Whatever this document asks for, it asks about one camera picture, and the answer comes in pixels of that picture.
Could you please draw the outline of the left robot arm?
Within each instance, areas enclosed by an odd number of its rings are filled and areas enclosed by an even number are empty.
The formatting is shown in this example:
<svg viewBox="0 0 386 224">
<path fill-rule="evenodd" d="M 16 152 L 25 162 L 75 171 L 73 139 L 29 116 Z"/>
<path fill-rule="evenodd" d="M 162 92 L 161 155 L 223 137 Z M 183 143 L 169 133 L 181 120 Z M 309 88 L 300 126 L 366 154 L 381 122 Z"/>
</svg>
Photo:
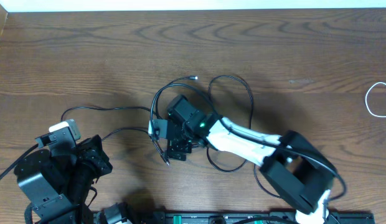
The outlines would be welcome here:
<svg viewBox="0 0 386 224">
<path fill-rule="evenodd" d="M 18 164 L 14 173 L 40 223 L 95 223 L 85 202 L 94 181 L 113 169 L 101 137 L 76 143 L 70 136 L 45 134 L 36 141 L 39 150 Z"/>
</svg>

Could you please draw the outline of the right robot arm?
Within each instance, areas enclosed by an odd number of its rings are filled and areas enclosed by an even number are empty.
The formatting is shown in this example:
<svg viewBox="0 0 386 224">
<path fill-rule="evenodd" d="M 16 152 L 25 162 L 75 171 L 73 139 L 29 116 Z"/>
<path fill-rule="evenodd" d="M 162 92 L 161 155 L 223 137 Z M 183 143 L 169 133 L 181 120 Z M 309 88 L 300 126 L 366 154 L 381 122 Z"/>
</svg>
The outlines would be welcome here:
<svg viewBox="0 0 386 224">
<path fill-rule="evenodd" d="M 259 167 L 279 198 L 296 209 L 298 223 L 323 223 L 336 169 L 305 137 L 295 131 L 259 133 L 215 113 L 205 114 L 183 95 L 167 106 L 177 132 L 170 147 L 195 142 L 207 149 L 235 154 Z"/>
</svg>

